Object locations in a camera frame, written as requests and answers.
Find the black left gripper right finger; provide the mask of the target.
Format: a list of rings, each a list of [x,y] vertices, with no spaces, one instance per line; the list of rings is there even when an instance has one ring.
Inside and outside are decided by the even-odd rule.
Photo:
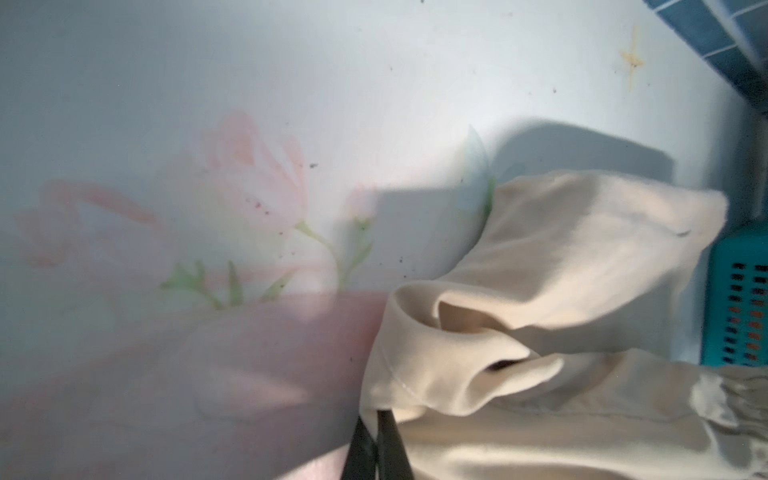
[[[380,480],[413,480],[397,422],[391,410],[377,411],[378,478]]]

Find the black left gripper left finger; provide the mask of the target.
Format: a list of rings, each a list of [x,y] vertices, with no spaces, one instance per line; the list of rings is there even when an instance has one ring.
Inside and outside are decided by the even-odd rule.
[[[375,480],[377,446],[361,418],[357,419],[349,444],[341,480]]]

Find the pink shorts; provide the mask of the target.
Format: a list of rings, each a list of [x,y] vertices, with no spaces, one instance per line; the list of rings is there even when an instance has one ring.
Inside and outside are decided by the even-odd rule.
[[[173,315],[1,403],[5,479],[334,478],[382,292]]]

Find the beige shorts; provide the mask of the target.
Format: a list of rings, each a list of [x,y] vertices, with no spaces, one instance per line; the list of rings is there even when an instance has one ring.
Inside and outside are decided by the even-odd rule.
[[[608,172],[498,186],[445,275],[389,296],[361,389],[391,410],[414,479],[763,479],[767,371],[658,354],[723,228],[724,194]]]

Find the teal plastic laundry basket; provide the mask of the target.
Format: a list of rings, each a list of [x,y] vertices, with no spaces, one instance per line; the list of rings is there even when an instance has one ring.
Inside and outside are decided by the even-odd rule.
[[[767,221],[719,240],[708,267],[701,363],[767,364]]]

